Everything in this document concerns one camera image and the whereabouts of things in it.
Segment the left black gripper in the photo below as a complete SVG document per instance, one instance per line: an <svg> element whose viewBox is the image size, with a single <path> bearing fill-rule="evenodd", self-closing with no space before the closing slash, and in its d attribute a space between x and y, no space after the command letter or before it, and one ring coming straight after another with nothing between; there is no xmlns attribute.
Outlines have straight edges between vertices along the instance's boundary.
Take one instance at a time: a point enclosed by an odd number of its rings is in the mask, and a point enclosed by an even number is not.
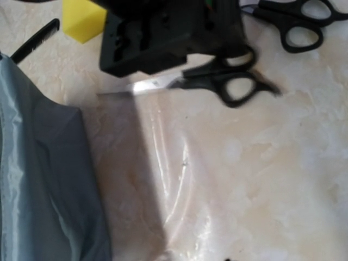
<svg viewBox="0 0 348 261"><path fill-rule="evenodd" d="M98 1L107 11L101 71L155 74L191 54L235 58L246 53L238 1Z"/></svg>

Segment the yellow sponge block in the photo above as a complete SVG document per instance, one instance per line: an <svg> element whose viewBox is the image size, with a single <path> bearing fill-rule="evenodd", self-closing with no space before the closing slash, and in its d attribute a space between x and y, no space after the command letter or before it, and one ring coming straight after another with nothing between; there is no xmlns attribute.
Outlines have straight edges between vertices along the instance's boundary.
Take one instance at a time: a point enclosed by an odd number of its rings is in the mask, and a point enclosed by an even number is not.
<svg viewBox="0 0 348 261"><path fill-rule="evenodd" d="M92 1L63 0L63 32L83 44L104 31L107 11Z"/></svg>

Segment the grey zip pouch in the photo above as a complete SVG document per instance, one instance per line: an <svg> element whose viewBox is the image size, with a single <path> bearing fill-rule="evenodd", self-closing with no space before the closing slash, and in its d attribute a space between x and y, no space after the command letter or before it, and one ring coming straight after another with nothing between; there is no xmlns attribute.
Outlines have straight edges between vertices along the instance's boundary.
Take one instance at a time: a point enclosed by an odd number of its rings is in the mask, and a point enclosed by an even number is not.
<svg viewBox="0 0 348 261"><path fill-rule="evenodd" d="M82 112L1 55L1 260L111 260Z"/></svg>

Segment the black handled scissors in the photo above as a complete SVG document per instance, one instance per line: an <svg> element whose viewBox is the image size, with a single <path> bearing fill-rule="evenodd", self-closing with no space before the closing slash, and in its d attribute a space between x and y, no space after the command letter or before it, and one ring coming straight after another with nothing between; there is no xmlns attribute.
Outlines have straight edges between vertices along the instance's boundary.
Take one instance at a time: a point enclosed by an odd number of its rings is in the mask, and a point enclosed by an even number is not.
<svg viewBox="0 0 348 261"><path fill-rule="evenodd" d="M227 58L214 57L211 61L194 68L127 85L110 87L101 90L98 94L136 96L169 89L202 89L215 93L222 100L222 103L229 108L241 107L253 99L257 93L263 91L280 96L281 90L277 86L251 71L258 56L251 46L247 46L246 50L250 58L238 65L232 65ZM251 83L250 90L240 98L229 92L229 87L237 80L246 80Z"/></svg>
<svg viewBox="0 0 348 261"><path fill-rule="evenodd" d="M244 14L275 26L279 31L283 49L289 53L297 54L312 51L322 45L324 41L322 28L337 21L347 20L347 13L336 9L335 5L330 1L321 1L330 11L330 15L327 18L314 18L305 14L303 7L306 3L307 1L302 0L286 3L258 1L256 4L243 5L240 9ZM318 37L317 41L306 46L290 44L288 34L294 28L304 28L313 32Z"/></svg>

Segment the black plastic comb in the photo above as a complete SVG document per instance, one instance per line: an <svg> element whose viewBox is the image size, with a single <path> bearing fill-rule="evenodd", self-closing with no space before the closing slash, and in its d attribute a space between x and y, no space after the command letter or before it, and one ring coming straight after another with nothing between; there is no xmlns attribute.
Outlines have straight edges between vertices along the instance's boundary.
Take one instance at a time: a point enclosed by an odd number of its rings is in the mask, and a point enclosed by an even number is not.
<svg viewBox="0 0 348 261"><path fill-rule="evenodd" d="M15 64L22 62L27 56L35 51L40 45L52 37L60 29L60 20L54 18L39 31L37 31L31 38L23 43L18 50L11 56Z"/></svg>

